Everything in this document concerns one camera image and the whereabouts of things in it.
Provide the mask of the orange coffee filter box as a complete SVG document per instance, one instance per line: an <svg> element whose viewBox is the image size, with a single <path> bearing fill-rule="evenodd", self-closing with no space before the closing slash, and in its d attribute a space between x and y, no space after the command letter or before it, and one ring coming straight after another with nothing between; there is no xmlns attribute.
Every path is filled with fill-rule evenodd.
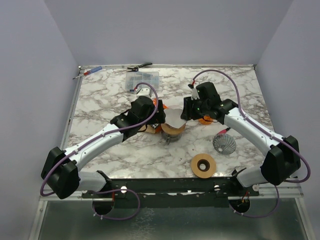
<svg viewBox="0 0 320 240"><path fill-rule="evenodd" d="M165 123L165 118L166 118L166 114L164 112L164 110L167 107L165 105L163 105L163 101L160 99L158 101L158 110L157 113L153 116L155 120L155 122L152 122L151 124L147 124L144 125L140 128L140 130L138 131L139 133L150 133L150 134L157 134L158 132L160 132L162 130L162 126L161 124Z"/></svg>

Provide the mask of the white paper coffee filter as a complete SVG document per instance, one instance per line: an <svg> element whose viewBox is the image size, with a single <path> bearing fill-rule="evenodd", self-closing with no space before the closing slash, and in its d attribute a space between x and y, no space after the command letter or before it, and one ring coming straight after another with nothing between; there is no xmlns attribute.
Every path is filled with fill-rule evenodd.
<svg viewBox="0 0 320 240"><path fill-rule="evenodd" d="M165 113L165 124L169 125L172 128L179 129L184 124L186 124L186 120L181 118L183 113L183 109L178 106L171 106L164 109Z"/></svg>

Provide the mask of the grey glass dripper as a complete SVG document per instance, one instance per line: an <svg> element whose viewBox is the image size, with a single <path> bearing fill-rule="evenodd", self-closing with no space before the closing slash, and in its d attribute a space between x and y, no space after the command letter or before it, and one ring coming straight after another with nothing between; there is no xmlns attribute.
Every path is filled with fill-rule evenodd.
<svg viewBox="0 0 320 240"><path fill-rule="evenodd" d="M230 155L235 152L237 148L235 139L226 133L217 134L212 140L212 145L221 155Z"/></svg>

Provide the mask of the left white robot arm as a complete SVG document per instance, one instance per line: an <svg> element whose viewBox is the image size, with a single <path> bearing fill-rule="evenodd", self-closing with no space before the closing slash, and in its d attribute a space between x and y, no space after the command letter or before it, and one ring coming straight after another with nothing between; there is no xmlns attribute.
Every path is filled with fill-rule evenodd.
<svg viewBox="0 0 320 240"><path fill-rule="evenodd" d="M41 196L49 195L44 192L45 186L59 199L76 191L99 192L106 188L110 179L102 171L84 172L83 167L104 151L136 135L143 126L164 122L162 101L139 96L131 102L130 109L115 116L98 133L64 150L55 147L49 151L41 172Z"/></svg>

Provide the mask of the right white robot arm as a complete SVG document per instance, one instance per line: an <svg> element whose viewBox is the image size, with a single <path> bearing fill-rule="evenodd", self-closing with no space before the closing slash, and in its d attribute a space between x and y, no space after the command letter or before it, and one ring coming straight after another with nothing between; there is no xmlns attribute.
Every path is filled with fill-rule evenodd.
<svg viewBox="0 0 320 240"><path fill-rule="evenodd" d="M192 90L192 96L183 99L181 119L198 120L205 116L218 121L246 138L264 156L260 166L245 168L236 173L238 185L270 183L280 185L301 167L299 144L293 136L283 137L267 129L244 113L231 99L221 100L211 82L201 83Z"/></svg>

